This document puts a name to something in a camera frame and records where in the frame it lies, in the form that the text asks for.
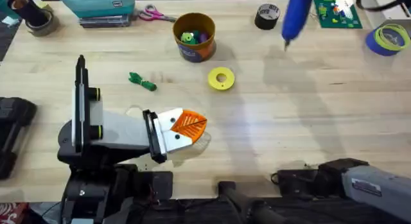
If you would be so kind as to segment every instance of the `green circuit board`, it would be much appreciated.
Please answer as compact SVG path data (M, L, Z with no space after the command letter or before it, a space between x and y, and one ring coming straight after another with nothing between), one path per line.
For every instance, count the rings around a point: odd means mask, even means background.
M362 29L354 3L349 0L314 0L322 28Z

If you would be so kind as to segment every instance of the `wooden table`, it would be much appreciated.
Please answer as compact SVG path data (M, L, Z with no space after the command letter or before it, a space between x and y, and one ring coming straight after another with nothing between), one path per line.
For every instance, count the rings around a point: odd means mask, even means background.
M14 175L0 183L0 201L57 201L69 176L57 160L57 135L71 116L74 66L85 55L91 85L100 87L105 109L128 114L138 107L162 112L197 111L209 122L193 148L164 164L133 159L143 170L174 172L174 198L215 196L219 180L235 180L250 195L278 194L269 181L278 169L352 157L411 177L410 50L382 57L364 46L370 32L322 29L314 17L285 53L281 22L255 27L262 3L284 15L287 0L144 1L167 15L202 12L216 24L217 52L192 64L183 60L172 24L137 21L129 28L85 30L62 3L50 3L62 23L48 37L22 27L0 67L0 94L39 106ZM220 92L208 72L231 68L236 83ZM135 71L158 85L150 92L128 82Z

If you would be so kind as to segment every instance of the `black case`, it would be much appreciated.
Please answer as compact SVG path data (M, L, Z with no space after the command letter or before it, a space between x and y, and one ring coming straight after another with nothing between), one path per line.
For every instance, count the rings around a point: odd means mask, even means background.
M10 176L21 147L15 142L36 110L36 105L25 99L0 97L0 179Z

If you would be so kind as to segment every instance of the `yellow tape roll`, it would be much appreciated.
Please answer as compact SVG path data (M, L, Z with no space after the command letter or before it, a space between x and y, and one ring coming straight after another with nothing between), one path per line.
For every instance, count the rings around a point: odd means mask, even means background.
M217 76L222 74L225 76L223 82L217 80ZM208 84L217 90L227 90L234 84L234 73L226 67L216 67L208 74Z

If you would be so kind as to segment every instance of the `pink scissors handle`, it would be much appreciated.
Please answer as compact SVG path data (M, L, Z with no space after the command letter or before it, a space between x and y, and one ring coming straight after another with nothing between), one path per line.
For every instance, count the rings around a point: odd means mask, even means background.
M153 14L153 15L156 15L156 16L159 16L159 17L164 16L164 15L163 15L162 13L160 13L160 12L156 9L156 7L155 7L154 5L152 5L152 4L147 5L146 8L145 8L145 11L146 11L147 13L150 13L150 14Z
M154 15L152 13L147 13L145 11L140 11L139 12L139 17L140 17L140 19L142 19L144 21L153 21L153 20L156 20L156 19L161 19L161 16Z

